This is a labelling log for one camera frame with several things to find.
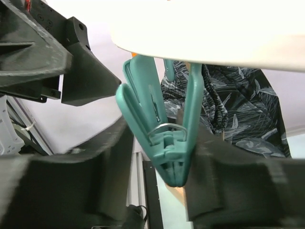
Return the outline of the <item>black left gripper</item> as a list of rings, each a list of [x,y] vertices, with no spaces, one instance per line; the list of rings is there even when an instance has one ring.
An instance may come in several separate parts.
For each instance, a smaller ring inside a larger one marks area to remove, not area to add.
[[[0,3],[0,94],[82,106],[121,81],[91,51],[87,27],[41,0]]]

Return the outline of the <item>teal plastic clothespin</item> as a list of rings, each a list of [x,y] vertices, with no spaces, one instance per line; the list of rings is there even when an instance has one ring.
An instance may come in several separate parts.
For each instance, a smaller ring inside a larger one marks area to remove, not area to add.
[[[116,91],[123,117],[164,182],[184,186],[203,102],[201,65],[191,64],[181,125],[168,121],[153,57],[138,54],[124,63],[123,71],[127,83]]]

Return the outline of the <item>white plastic clip hanger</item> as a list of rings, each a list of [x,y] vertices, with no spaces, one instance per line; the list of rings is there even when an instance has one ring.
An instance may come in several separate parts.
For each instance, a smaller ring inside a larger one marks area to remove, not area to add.
[[[138,54],[188,62],[303,72],[302,0],[122,1],[112,41]]]

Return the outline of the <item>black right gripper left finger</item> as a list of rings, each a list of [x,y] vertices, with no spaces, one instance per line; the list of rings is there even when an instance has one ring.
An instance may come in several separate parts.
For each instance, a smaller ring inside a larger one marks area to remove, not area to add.
[[[133,134],[119,118],[98,135],[52,156],[0,158],[3,229],[116,226],[126,214]]]

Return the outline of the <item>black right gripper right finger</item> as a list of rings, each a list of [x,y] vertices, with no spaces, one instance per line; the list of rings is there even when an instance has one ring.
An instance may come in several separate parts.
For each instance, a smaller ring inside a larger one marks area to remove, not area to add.
[[[305,162],[250,154],[200,126],[185,198],[196,229],[302,229]]]

